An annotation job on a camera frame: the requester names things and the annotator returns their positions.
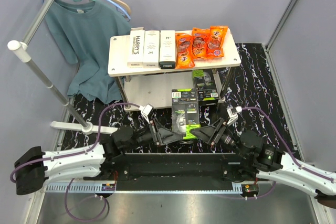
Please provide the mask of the green black Gillette box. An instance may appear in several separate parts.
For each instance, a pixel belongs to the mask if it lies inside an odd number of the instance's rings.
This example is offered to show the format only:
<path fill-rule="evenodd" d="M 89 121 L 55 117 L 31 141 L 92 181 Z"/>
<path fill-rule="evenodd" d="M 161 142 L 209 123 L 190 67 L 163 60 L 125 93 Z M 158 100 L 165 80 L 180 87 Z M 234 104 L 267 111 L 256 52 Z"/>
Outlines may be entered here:
<path fill-rule="evenodd" d="M 193 70 L 192 79 L 194 87 L 197 89 L 199 105 L 216 105 L 219 101 L 219 95 L 212 70 Z"/>
<path fill-rule="evenodd" d="M 182 135 L 181 143 L 190 143 L 196 136 L 191 130 L 201 127 L 197 90 L 172 89 L 172 131 Z"/>

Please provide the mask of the orange razor pack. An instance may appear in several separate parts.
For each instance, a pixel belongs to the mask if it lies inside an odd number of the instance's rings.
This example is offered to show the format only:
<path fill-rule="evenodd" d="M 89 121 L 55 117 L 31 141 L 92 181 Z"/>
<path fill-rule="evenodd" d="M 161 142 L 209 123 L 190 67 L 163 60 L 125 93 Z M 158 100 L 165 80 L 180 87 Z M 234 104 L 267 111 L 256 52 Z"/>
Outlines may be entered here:
<path fill-rule="evenodd" d="M 207 40 L 207 58 L 216 59 L 224 57 L 223 44 L 228 26 L 211 26 Z"/>
<path fill-rule="evenodd" d="M 176 33 L 176 69 L 194 68 L 192 54 L 193 37 L 186 33 Z"/>
<path fill-rule="evenodd" d="M 192 53 L 195 60 L 206 59 L 207 57 L 207 41 L 209 37 L 209 28 L 202 29 L 194 27 L 192 30 L 193 44 Z"/>

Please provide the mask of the white Harry's box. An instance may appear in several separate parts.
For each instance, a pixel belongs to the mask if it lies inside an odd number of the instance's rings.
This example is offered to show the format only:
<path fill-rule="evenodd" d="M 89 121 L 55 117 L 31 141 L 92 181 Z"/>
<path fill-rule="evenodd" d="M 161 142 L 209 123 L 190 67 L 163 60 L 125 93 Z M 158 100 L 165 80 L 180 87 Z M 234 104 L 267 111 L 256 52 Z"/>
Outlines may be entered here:
<path fill-rule="evenodd" d="M 159 49 L 160 49 L 160 32 L 158 30 L 145 31 L 143 67 L 159 67 Z"/>
<path fill-rule="evenodd" d="M 174 69 L 176 65 L 175 31 L 160 31 L 159 66 L 161 69 Z"/>

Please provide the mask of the white Harry's box lettered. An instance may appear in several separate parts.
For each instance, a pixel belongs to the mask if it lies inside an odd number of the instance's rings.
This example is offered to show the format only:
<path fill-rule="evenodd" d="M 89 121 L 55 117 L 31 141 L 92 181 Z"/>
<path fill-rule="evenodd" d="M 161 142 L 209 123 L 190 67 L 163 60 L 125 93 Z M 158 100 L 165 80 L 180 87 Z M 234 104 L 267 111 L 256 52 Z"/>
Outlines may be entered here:
<path fill-rule="evenodd" d="M 129 68 L 141 68 L 143 66 L 144 38 L 144 29 L 130 31 L 129 55 L 127 60 L 127 66 Z"/>

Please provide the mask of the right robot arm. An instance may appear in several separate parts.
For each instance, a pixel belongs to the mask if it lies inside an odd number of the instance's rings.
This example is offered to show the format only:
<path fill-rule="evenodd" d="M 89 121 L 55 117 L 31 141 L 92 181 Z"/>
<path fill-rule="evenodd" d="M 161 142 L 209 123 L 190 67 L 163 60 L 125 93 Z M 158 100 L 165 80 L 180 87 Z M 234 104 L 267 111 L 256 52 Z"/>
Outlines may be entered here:
<path fill-rule="evenodd" d="M 190 131 L 204 143 L 222 145 L 240 157 L 240 165 L 231 178 L 238 182 L 253 179 L 272 180 L 293 187 L 314 197 L 317 202 L 335 208 L 335 173 L 308 165 L 267 144 L 257 133 L 231 133 L 224 119 Z"/>

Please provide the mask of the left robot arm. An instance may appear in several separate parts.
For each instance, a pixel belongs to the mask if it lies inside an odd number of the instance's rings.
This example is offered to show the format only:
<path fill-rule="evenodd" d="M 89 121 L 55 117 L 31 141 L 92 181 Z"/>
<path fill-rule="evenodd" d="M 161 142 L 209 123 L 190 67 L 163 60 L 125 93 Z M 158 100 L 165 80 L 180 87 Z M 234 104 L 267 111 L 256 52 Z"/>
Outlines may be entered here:
<path fill-rule="evenodd" d="M 124 125 L 109 138 L 82 148 L 44 152 L 40 146 L 32 147 L 15 162 L 10 178 L 20 196 L 61 180 L 107 180 L 113 175 L 112 162 L 125 152 L 149 143 L 162 146 L 182 138 L 181 133 L 165 128 L 157 120 L 141 130 Z"/>

